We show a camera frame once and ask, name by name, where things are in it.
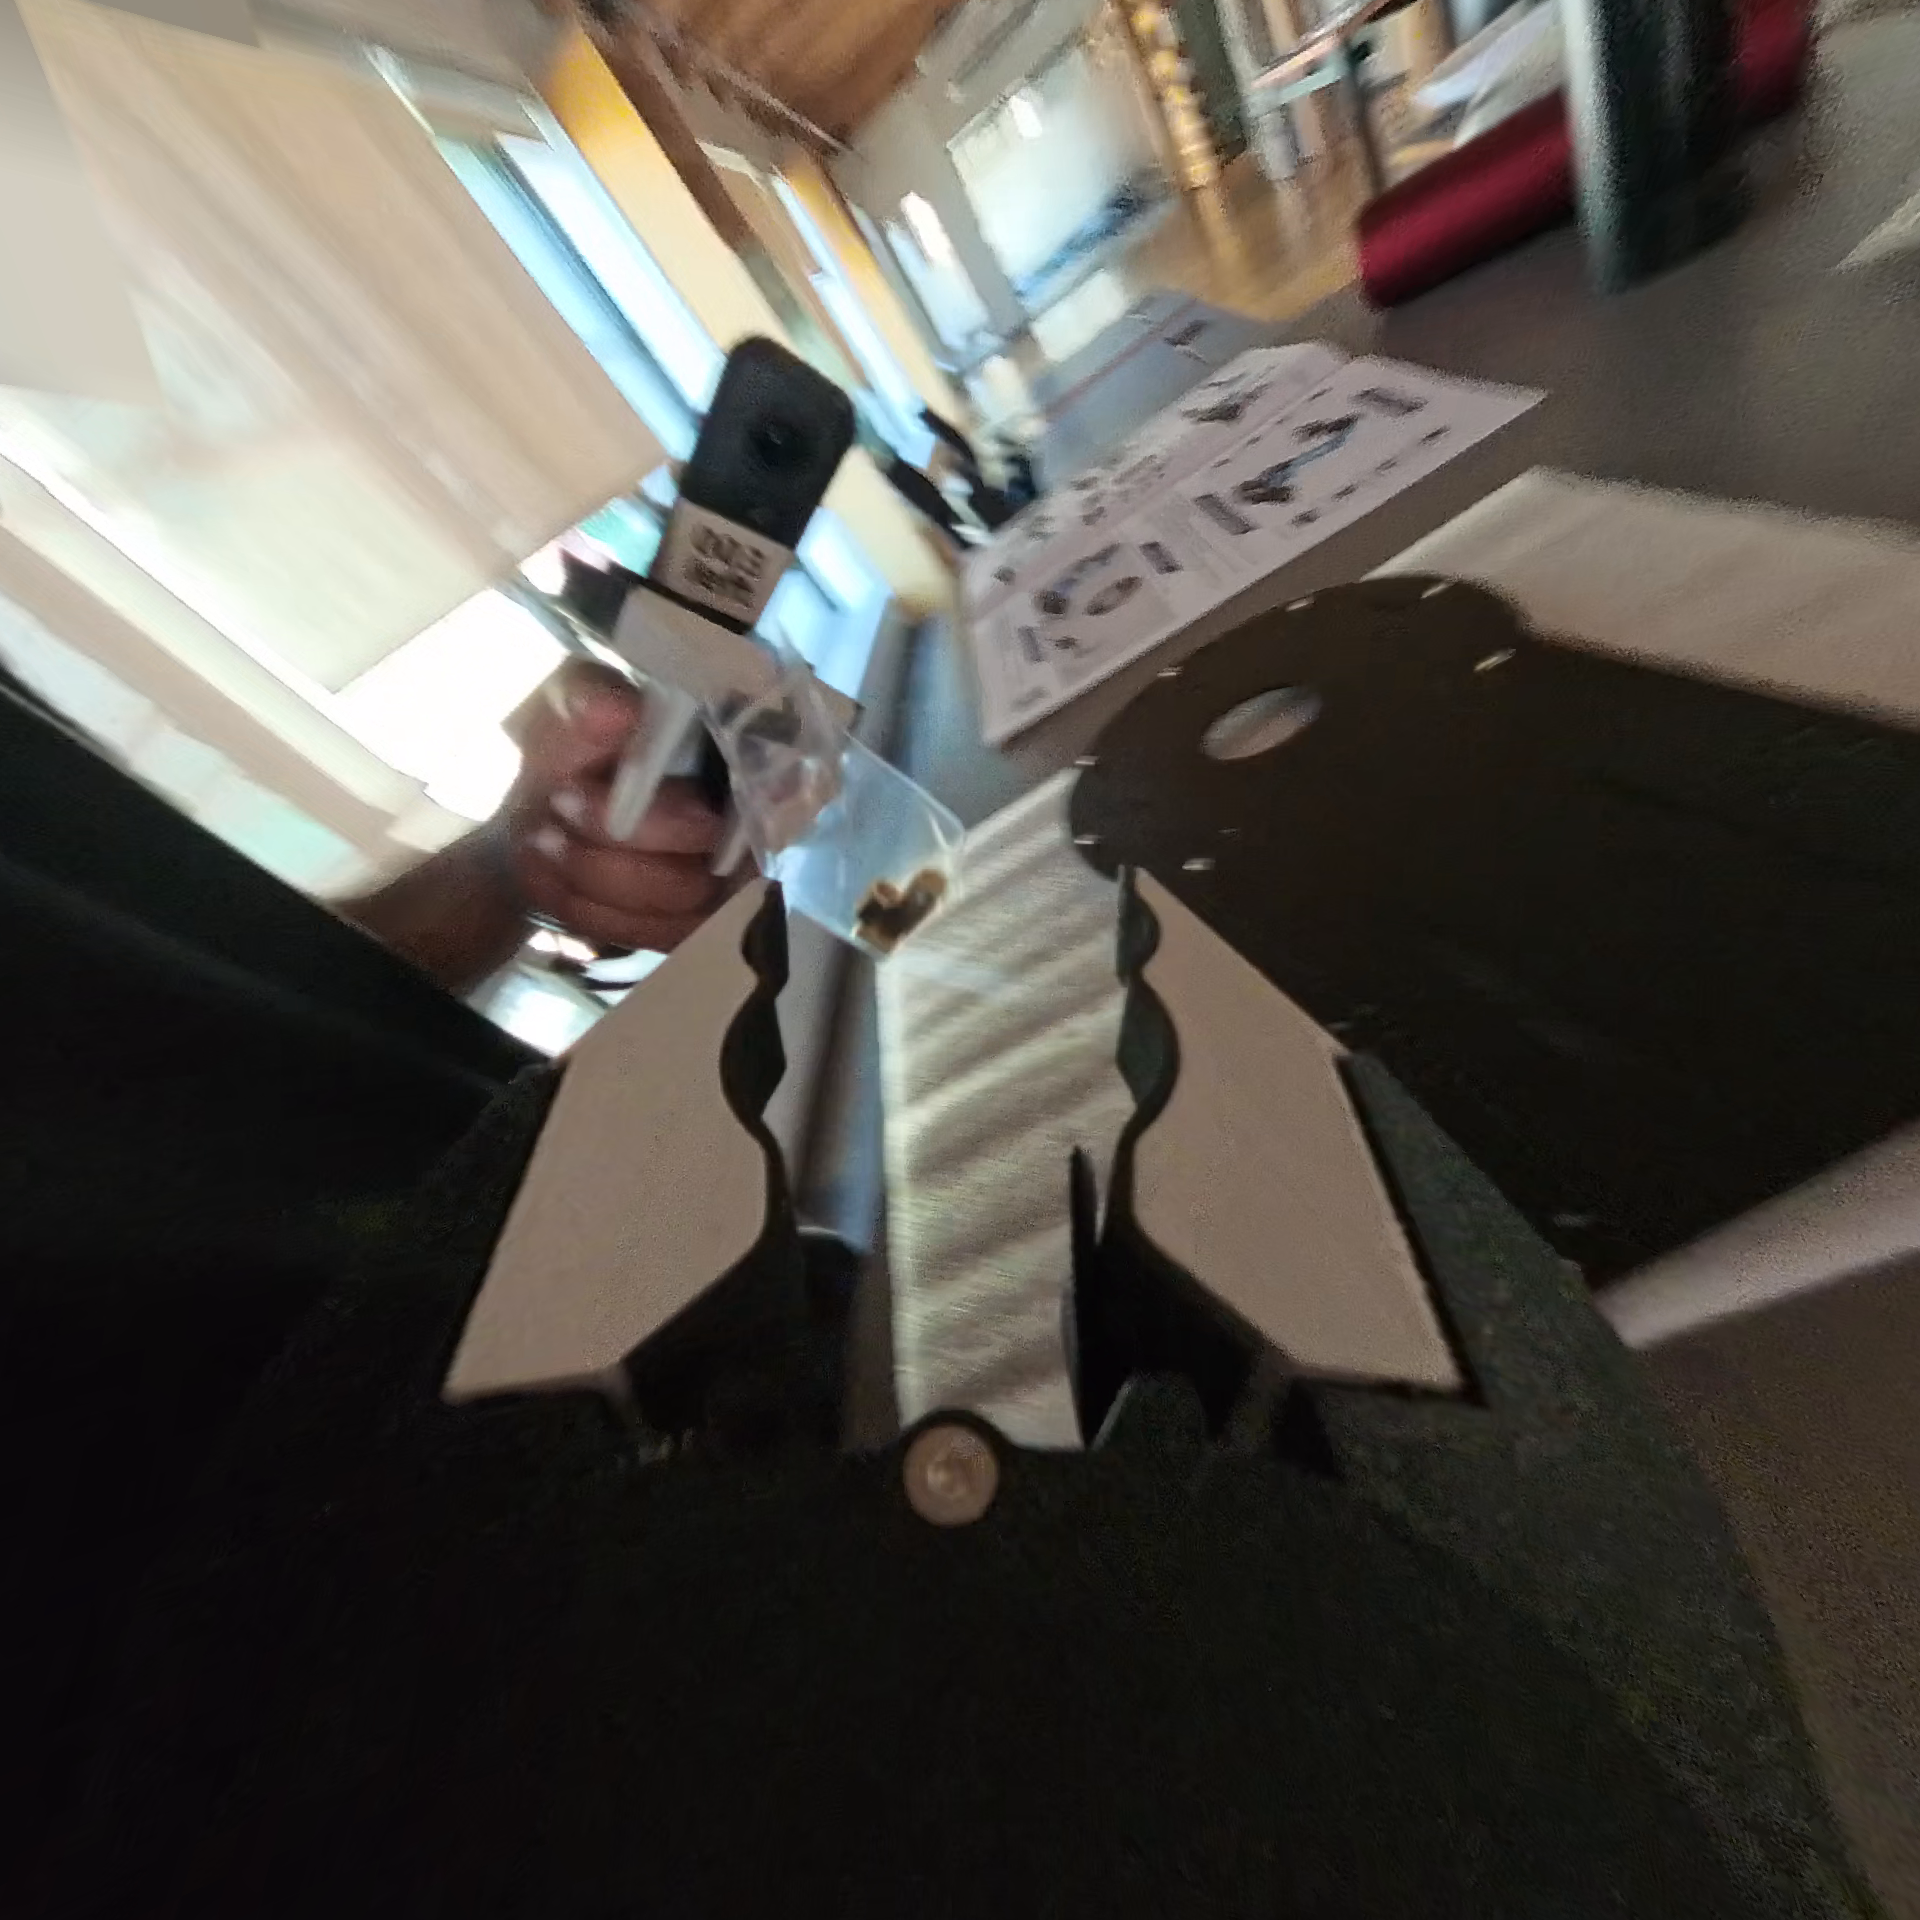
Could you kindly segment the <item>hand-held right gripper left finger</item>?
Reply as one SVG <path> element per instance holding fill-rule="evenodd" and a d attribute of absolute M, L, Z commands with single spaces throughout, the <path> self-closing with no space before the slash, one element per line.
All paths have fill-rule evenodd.
<path fill-rule="evenodd" d="M 699 1452 L 838 1448 L 848 1288 L 800 1227 L 782 891 L 754 879 L 565 1055 L 453 1344 L 453 1407 L 597 1397 Z"/>

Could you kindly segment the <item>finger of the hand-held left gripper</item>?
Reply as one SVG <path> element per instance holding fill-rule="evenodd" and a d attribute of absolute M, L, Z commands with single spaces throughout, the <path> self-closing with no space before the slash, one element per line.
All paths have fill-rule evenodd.
<path fill-rule="evenodd" d="M 719 754 L 838 754 L 845 698 L 780 638 L 733 634 L 702 610 L 636 590 L 624 604 L 624 664 L 640 688 L 632 748 Z"/>

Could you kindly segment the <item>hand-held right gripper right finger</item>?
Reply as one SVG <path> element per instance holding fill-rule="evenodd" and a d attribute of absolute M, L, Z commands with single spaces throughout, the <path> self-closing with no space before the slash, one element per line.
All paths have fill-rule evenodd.
<path fill-rule="evenodd" d="M 1267 1382 L 1455 1400 L 1467 1371 L 1349 1085 L 1352 1055 L 1160 879 L 1118 900 L 1130 1096 L 1067 1172 L 1064 1357 L 1080 1440 L 1130 1384 L 1211 1434 Z"/>

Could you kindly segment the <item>small clear plastic bag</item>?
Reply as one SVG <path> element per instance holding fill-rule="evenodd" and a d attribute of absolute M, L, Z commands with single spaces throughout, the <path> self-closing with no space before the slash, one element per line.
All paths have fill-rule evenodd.
<path fill-rule="evenodd" d="M 783 906 L 882 965 L 957 898 L 963 827 L 786 660 L 707 711 L 732 814 Z"/>

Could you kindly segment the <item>person's left hand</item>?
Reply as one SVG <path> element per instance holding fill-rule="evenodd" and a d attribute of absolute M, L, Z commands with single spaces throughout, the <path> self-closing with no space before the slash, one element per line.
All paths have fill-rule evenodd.
<path fill-rule="evenodd" d="M 598 948 L 669 954 L 730 898 L 714 868 L 724 818 L 695 775 L 661 779 L 630 830 L 611 826 L 618 771 L 647 700 L 570 658 L 511 719 L 519 771 L 502 802 L 530 911 Z"/>

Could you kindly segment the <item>white foam sheet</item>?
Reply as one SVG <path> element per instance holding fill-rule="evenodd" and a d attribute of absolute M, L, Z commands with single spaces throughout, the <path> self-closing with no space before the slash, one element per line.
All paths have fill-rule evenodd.
<path fill-rule="evenodd" d="M 1532 469 L 1378 565 L 1488 588 L 1575 646 L 1916 730 L 1916 532 L 1872 519 L 1603 484 Z M 1135 667 L 1016 749 L 903 742 L 968 822 L 957 908 L 880 972 L 884 1248 L 896 1398 L 1076 1443 L 1060 1300 L 1067 1163 L 1123 1120 L 1115 888 L 1071 850 L 1076 760 L 1157 674 Z"/>

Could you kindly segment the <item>instruction manual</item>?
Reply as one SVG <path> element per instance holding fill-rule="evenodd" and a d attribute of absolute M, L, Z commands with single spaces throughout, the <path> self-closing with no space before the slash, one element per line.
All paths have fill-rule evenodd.
<path fill-rule="evenodd" d="M 1240 352 L 966 554 L 982 742 L 1063 711 L 1542 397 L 1328 343 Z"/>

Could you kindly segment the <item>large dark red roll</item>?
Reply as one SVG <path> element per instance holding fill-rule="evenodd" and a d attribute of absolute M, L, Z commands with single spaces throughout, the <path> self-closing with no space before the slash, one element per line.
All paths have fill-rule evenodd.
<path fill-rule="evenodd" d="M 1735 5 L 1735 131 L 1795 107 L 1812 67 L 1811 3 Z M 1358 277 L 1375 309 L 1403 304 L 1575 218 L 1562 88 L 1541 93 L 1374 198 L 1358 220 Z"/>

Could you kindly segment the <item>black bottle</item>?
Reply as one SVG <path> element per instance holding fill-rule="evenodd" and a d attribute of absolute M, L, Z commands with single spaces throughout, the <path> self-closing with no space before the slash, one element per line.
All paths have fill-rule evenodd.
<path fill-rule="evenodd" d="M 1575 214 L 1619 295 L 1726 239 L 1749 210 L 1730 3 L 1559 6 Z"/>

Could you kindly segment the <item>black metal base plate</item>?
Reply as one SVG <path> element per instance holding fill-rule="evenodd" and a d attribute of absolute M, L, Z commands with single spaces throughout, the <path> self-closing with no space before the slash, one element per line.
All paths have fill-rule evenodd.
<path fill-rule="evenodd" d="M 1917 742 L 1397 575 L 1260 615 L 1071 781 L 1590 1279 L 1917 1116 Z"/>

